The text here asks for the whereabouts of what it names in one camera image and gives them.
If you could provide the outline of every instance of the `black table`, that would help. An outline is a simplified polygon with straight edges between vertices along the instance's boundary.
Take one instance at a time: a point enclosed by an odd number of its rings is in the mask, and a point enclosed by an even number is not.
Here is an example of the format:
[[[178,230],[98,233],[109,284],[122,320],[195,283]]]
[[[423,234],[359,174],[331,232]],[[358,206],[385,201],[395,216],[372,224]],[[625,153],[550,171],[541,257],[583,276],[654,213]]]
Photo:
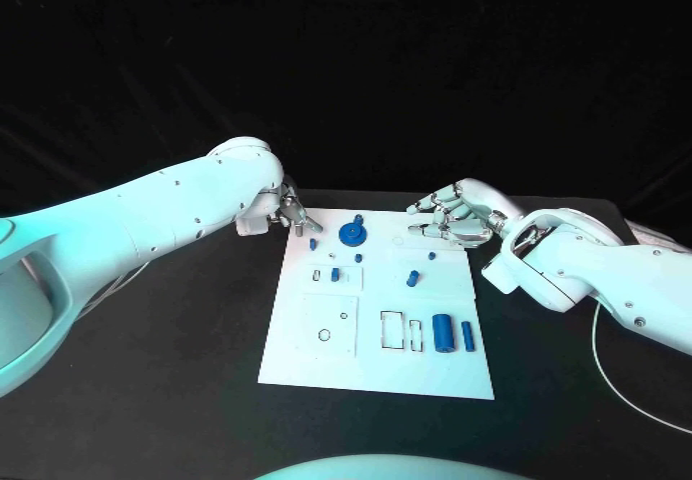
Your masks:
[[[401,211],[423,195],[303,191],[306,205]],[[613,204],[570,206],[633,243]],[[81,320],[29,382],[0,400],[0,477],[235,479],[335,455],[398,453],[537,478],[690,478],[692,436],[612,393],[590,347],[594,301],[567,314],[479,274],[495,401],[257,383],[287,230],[227,228],[158,260]],[[692,426],[692,359],[603,313],[602,362],[652,413]]]

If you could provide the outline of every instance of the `white board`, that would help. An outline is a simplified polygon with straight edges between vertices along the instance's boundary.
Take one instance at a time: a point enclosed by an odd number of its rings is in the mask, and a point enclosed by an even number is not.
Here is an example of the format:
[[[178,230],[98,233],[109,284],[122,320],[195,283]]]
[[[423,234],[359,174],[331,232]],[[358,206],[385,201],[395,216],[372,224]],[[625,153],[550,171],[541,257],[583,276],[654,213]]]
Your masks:
[[[339,241],[339,228],[364,216],[368,239],[359,247]],[[408,225],[432,214],[309,209],[323,225],[289,236],[260,383],[492,400],[476,293],[466,252],[442,239],[414,237]],[[310,250],[310,238],[318,248]],[[429,253],[436,252],[436,259]],[[355,255],[364,256],[357,263]],[[332,268],[339,281],[332,281]],[[411,270],[419,284],[407,286]],[[404,348],[382,348],[382,312],[401,312]],[[456,351],[434,348],[433,315],[453,319]],[[411,349],[423,339],[423,352]],[[466,352],[462,321],[472,323],[476,351]],[[397,322],[387,321],[388,345],[401,345]]]

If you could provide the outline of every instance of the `small blue part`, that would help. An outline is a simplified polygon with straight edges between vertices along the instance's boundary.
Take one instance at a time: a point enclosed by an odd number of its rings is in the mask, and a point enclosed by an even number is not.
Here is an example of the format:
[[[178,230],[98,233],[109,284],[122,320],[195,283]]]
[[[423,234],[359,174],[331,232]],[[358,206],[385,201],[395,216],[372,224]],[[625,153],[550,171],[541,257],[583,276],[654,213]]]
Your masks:
[[[359,214],[354,219],[354,223],[348,223],[339,229],[339,240],[348,247],[358,247],[364,244],[367,238],[368,231],[364,227],[364,217]]]
[[[472,333],[470,322],[462,322],[462,331],[465,332],[466,351],[473,352],[476,350],[476,345],[473,344],[473,333]]]
[[[433,315],[433,333],[436,336],[436,350],[440,353],[455,351],[455,332],[452,330],[452,317],[444,313]]]
[[[416,287],[416,282],[419,282],[419,272],[416,270],[411,270],[411,275],[408,275],[408,280],[407,280],[407,285],[410,287]]]

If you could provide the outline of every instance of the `robotic hand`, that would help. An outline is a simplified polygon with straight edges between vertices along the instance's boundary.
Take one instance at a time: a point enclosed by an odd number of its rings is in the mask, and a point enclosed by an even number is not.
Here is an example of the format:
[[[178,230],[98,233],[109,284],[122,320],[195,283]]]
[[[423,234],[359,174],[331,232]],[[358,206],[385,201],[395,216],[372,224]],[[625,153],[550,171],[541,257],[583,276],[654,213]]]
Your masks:
[[[465,179],[407,209],[434,208],[434,223],[410,232],[478,247],[496,233],[501,252],[483,276],[504,293],[521,287],[566,312],[590,295],[626,328],[692,355],[692,255],[623,246],[603,223],[573,209],[527,213],[489,185]]]
[[[209,154],[52,208],[0,219],[0,396],[36,373],[127,272],[237,223],[322,231],[270,146],[238,137]]]

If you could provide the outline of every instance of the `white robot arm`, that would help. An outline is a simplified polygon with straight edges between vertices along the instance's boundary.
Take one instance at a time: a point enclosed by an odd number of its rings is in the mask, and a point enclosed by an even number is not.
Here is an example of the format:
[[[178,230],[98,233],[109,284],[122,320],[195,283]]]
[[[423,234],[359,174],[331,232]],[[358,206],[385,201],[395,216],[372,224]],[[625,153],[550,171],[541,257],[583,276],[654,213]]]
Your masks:
[[[483,276],[504,293],[521,287],[566,312],[590,295],[630,330],[692,355],[692,255],[651,245],[623,246],[612,230],[571,209],[527,214],[489,185],[465,179],[429,195],[408,212],[436,209],[416,235],[476,247],[494,233],[501,253]]]
[[[35,213],[0,219],[0,396],[39,370],[109,283],[233,222],[322,230],[267,143],[208,156]]]

